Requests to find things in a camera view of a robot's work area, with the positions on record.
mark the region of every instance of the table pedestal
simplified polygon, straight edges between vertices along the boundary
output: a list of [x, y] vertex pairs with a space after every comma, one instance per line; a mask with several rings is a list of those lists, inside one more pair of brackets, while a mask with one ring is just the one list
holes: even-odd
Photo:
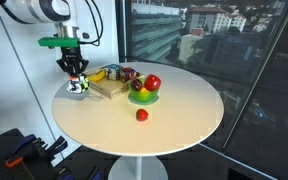
[[156, 157], [120, 157], [108, 180], [168, 180], [162, 162]]

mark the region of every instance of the banana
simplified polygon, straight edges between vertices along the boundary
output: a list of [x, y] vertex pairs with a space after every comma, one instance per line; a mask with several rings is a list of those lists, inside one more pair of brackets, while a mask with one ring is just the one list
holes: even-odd
[[102, 69], [96, 74], [88, 75], [87, 79], [92, 82], [97, 82], [97, 81], [102, 80], [105, 76], [106, 76], [106, 71], [105, 69]]

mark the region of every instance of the white table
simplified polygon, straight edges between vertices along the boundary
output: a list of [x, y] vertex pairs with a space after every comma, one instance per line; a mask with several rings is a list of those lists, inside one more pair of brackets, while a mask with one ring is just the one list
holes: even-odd
[[[151, 105], [129, 101], [129, 93], [109, 100], [91, 90], [66, 91], [64, 84], [53, 100], [53, 115], [61, 130], [91, 149], [122, 156], [109, 179], [168, 179], [155, 156], [192, 147], [220, 124], [224, 107], [218, 92], [207, 81], [188, 71], [154, 63], [123, 63], [123, 67], [162, 80], [159, 99]], [[144, 108], [148, 120], [136, 120]]]

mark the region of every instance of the gray wall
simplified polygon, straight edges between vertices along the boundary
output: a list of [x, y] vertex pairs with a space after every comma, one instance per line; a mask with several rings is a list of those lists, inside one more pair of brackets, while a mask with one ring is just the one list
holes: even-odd
[[[95, 2], [104, 21], [104, 34], [100, 47], [82, 46], [82, 56], [90, 61], [88, 69], [118, 63], [114, 0]], [[76, 3], [80, 29], [96, 39], [85, 2]], [[24, 135], [35, 134], [48, 144], [63, 136], [69, 147], [56, 157], [53, 161], [55, 165], [80, 144], [66, 136], [52, 116], [53, 97], [58, 88], [67, 82], [68, 76], [56, 63], [61, 57], [60, 49], [40, 47], [37, 41], [54, 33], [53, 24], [22, 25], [0, 8], [0, 134], [18, 128]]]

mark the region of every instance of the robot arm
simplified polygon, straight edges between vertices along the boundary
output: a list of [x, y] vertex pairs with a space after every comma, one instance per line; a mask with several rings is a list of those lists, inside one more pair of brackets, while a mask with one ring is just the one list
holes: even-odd
[[61, 48], [62, 58], [57, 63], [70, 76], [68, 91], [82, 93], [88, 89], [89, 83], [83, 72], [89, 61], [81, 55], [79, 40], [88, 39], [89, 35], [79, 31], [75, 0], [0, 0], [0, 5], [19, 23], [54, 23], [55, 37], [42, 38], [39, 44]]

